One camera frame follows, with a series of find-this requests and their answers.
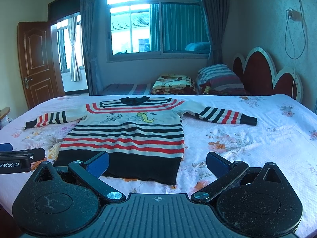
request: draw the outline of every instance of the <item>window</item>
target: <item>window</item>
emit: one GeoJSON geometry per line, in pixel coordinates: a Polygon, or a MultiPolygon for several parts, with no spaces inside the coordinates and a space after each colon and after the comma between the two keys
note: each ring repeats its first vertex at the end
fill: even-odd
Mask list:
{"type": "Polygon", "coordinates": [[[199,0],[107,0],[107,4],[111,58],[140,52],[209,54],[199,0]]]}
{"type": "MultiPolygon", "coordinates": [[[[72,46],[70,44],[68,33],[68,20],[63,20],[57,23],[57,44],[61,72],[68,72],[70,71],[70,61],[72,55],[72,46]]],[[[84,68],[80,15],[77,16],[75,55],[79,68],[84,68]]]]}

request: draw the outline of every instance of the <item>sweater cuff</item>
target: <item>sweater cuff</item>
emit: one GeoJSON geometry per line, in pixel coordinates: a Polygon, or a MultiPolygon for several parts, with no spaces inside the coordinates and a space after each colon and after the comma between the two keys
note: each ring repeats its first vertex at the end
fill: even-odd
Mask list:
{"type": "Polygon", "coordinates": [[[37,120],[27,121],[24,130],[34,128],[36,124],[37,124],[37,120]]]}
{"type": "Polygon", "coordinates": [[[256,126],[257,118],[242,114],[240,123],[256,126]]]}

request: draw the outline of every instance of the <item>cable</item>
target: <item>cable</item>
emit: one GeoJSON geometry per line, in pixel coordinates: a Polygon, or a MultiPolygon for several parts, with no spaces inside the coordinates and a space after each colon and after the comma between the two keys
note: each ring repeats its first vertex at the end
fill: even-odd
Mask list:
{"type": "Polygon", "coordinates": [[[298,0],[299,1],[299,4],[300,4],[300,11],[301,11],[301,20],[302,20],[302,30],[303,30],[303,35],[304,35],[304,40],[305,40],[305,44],[304,44],[304,48],[303,48],[303,51],[301,52],[301,54],[296,57],[296,51],[295,51],[295,45],[294,45],[294,42],[292,40],[292,36],[291,36],[291,32],[289,30],[289,27],[288,27],[288,22],[289,22],[289,15],[287,15],[287,23],[286,23],[286,30],[285,30],[285,43],[284,43],[284,48],[285,48],[285,52],[287,54],[287,56],[294,60],[294,77],[293,77],[293,86],[292,86],[292,98],[293,98],[293,95],[294,95],[294,84],[295,84],[295,78],[296,78],[296,60],[299,59],[300,57],[302,57],[304,51],[305,51],[305,48],[306,48],[306,34],[305,34],[305,30],[304,30],[304,18],[303,18],[303,5],[302,5],[302,1],[301,0],[298,0]],[[292,45],[293,45],[293,48],[294,48],[294,58],[291,57],[289,55],[289,53],[287,52],[287,49],[286,49],[286,36],[287,36],[287,30],[289,32],[289,36],[290,36],[290,39],[291,39],[291,42],[292,42],[292,45]]]}

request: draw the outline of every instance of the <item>floral bed sheet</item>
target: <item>floral bed sheet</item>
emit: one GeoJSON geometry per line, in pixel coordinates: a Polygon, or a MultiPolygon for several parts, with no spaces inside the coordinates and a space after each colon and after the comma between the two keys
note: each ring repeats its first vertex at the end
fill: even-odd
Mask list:
{"type": "MultiPolygon", "coordinates": [[[[44,160],[54,162],[63,138],[77,124],[54,124],[23,130],[26,121],[43,113],[81,106],[85,103],[115,100],[126,96],[61,97],[44,102],[0,131],[0,143],[14,150],[43,147],[44,160]]],[[[222,125],[185,115],[185,153],[175,186],[136,179],[101,176],[105,183],[129,193],[192,193],[216,178],[206,167],[206,155],[214,151],[229,161],[241,160],[253,167],[277,163],[303,204],[303,218],[296,231],[299,237],[317,234],[317,115],[286,95],[253,96],[173,96],[202,102],[207,106],[240,111],[257,117],[257,126],[222,125]]],[[[32,165],[34,170],[39,165],[32,165]]],[[[31,176],[30,173],[0,175],[0,204],[11,214],[12,204],[31,176]]]]}

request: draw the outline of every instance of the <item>screw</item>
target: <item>screw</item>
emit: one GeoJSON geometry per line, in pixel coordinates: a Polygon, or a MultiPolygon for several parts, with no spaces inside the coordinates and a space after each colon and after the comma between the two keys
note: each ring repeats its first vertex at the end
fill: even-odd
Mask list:
{"type": "Polygon", "coordinates": [[[196,192],[194,197],[198,200],[206,200],[209,198],[209,194],[207,192],[196,192]]]}
{"type": "Polygon", "coordinates": [[[110,192],[110,193],[108,193],[107,197],[108,197],[109,199],[113,200],[113,201],[119,200],[119,199],[122,198],[122,193],[116,192],[116,191],[110,192]]]}

